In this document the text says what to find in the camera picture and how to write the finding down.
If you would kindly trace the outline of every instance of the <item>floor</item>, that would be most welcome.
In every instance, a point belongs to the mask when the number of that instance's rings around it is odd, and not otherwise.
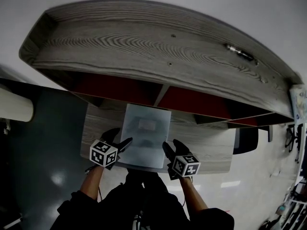
[[[29,123],[12,122],[9,165],[13,193],[24,215],[24,230],[48,230],[57,217],[57,207],[79,189],[84,170],[91,165],[80,157],[80,142],[86,103],[66,92],[0,80],[14,92],[31,98],[35,116]],[[284,149],[285,126],[273,128],[273,141],[260,130],[255,151],[233,156],[231,170],[224,174],[198,175],[194,185],[209,207],[218,207],[235,218],[236,230],[256,230],[282,202],[290,180],[270,178],[273,171],[293,173],[296,151]],[[127,171],[105,170],[103,197]],[[184,202],[178,181],[160,175],[169,192]]]

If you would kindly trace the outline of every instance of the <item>person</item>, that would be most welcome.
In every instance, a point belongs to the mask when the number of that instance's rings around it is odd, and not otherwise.
[[[79,191],[59,208],[51,230],[233,230],[234,219],[217,208],[208,208],[191,178],[180,177],[189,220],[183,206],[157,173],[128,169],[120,184],[98,203],[98,190],[104,168],[94,166]]]

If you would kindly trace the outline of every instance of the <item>desk surface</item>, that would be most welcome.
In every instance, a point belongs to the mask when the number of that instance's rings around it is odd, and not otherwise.
[[[127,103],[104,99],[98,108],[88,105],[82,135],[81,156],[89,158],[90,146],[95,139],[99,139],[106,130],[122,128]],[[225,123],[197,125],[193,114],[172,111],[168,141],[178,139],[186,144],[190,151],[201,161],[200,174],[226,173],[234,149],[235,129],[227,129]],[[115,138],[119,142],[120,134]],[[169,160],[165,158],[162,169],[131,166],[117,162],[117,166],[142,169],[152,172],[167,172]]]

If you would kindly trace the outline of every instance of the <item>white cube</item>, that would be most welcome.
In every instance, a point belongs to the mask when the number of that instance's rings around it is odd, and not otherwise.
[[[193,155],[176,156],[173,163],[173,171],[181,177],[196,175],[201,163]]]
[[[116,161],[118,149],[102,141],[95,140],[91,145],[90,161],[106,167]]]

